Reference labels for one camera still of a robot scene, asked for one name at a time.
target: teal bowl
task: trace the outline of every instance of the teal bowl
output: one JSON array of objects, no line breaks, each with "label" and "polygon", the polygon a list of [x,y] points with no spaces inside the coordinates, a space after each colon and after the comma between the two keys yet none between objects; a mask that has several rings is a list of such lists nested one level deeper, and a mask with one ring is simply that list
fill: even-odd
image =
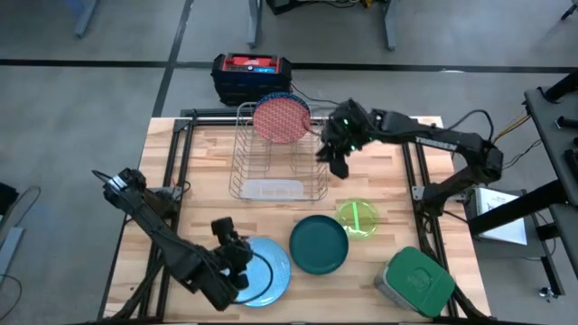
[{"label": "teal bowl", "polygon": [[292,259],[308,274],[329,274],[337,270],[349,249],[343,226],[327,216],[310,216],[299,221],[289,239]]}]

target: wire dish rack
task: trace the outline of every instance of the wire dish rack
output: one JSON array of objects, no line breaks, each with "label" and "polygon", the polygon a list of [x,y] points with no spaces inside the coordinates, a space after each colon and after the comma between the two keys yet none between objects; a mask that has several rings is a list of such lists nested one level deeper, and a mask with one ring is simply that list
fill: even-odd
[{"label": "wire dish rack", "polygon": [[[315,160],[321,147],[318,135],[308,132],[290,144],[275,144],[253,127],[256,103],[237,111],[229,192],[241,200],[315,201],[327,195],[327,165]],[[250,111],[250,116],[241,112]],[[320,132],[322,117],[311,119],[311,130]]]}]

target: black battery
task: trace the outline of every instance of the black battery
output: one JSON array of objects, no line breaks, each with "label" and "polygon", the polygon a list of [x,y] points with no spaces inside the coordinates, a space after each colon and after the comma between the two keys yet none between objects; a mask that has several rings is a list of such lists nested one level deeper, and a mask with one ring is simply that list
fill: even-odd
[{"label": "black battery", "polygon": [[277,91],[291,91],[291,62],[274,55],[220,54],[210,75],[220,101],[228,106],[256,102]]}]

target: lime green lid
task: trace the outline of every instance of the lime green lid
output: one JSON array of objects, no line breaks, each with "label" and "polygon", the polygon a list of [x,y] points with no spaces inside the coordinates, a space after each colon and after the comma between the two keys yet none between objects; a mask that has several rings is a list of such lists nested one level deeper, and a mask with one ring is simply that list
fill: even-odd
[{"label": "lime green lid", "polygon": [[364,199],[345,201],[335,218],[351,238],[369,238],[378,227],[378,212],[373,204]]},{"label": "lime green lid", "polygon": [[413,247],[399,251],[387,265],[387,284],[425,317],[437,317],[450,300],[455,282],[434,260]]}]

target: red plate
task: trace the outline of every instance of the red plate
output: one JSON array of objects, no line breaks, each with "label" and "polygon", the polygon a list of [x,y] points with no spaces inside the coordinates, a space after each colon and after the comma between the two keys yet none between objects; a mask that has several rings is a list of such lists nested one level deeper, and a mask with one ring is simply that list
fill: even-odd
[{"label": "red plate", "polygon": [[309,125],[309,110],[295,99],[273,97],[257,104],[253,127],[265,139],[287,144],[301,139]]}]

